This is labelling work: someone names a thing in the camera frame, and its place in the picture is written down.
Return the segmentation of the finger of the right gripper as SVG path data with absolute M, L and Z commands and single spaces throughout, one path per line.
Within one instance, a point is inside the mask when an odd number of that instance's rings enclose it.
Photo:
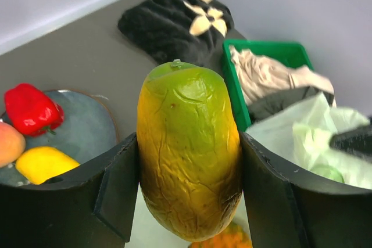
M 348 161 L 371 163 L 371 118 L 370 123 L 345 132 L 334 134 L 329 146 Z

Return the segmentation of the pale green plastic bag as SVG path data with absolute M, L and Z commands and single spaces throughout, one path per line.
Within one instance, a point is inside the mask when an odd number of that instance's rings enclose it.
M 234 121 L 239 134 L 248 134 L 283 159 L 326 179 L 371 190 L 371 163 L 345 160 L 329 146 L 334 134 L 369 124 L 358 111 L 331 107 L 320 93 L 253 125 Z

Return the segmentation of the yellow mango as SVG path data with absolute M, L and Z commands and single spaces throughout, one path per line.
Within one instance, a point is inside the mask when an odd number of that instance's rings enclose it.
M 80 164 L 56 148 L 39 146 L 24 152 L 16 161 L 16 169 L 32 184 L 39 185 L 64 174 Z

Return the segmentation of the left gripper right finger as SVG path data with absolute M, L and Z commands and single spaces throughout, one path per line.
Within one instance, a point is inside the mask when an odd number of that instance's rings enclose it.
M 371 247 L 371 190 L 307 171 L 240 133 L 254 247 Z

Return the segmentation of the green yellow papaya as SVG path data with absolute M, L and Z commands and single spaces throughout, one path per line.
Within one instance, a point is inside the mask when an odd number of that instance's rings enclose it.
M 242 196 L 242 150 L 215 71 L 174 60 L 146 77 L 137 106 L 140 187 L 157 222 L 190 242 L 231 222 Z

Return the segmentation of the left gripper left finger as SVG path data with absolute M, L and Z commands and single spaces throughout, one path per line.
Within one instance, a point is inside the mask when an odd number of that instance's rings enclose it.
M 135 134 L 41 185 L 1 185 L 2 247 L 124 247 L 139 181 Z

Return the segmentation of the toy pineapple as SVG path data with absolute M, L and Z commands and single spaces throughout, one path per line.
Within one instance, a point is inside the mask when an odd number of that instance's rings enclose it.
M 253 246 L 242 226 L 231 222 L 218 235 L 201 242 L 193 242 L 189 248 L 253 248 Z

